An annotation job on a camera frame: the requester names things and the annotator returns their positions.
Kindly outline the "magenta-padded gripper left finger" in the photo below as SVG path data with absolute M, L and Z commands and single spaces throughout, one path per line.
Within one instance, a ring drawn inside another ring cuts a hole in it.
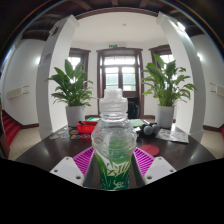
M 94 150 L 92 147 L 85 149 L 74 157 L 64 157 L 51 173 L 82 187 L 89 187 L 93 175 Z

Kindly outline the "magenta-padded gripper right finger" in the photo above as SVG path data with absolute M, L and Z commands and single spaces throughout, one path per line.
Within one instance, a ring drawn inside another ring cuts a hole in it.
M 134 150 L 132 163 L 138 187 L 151 184 L 176 171 L 163 157 L 153 157 L 140 148 Z

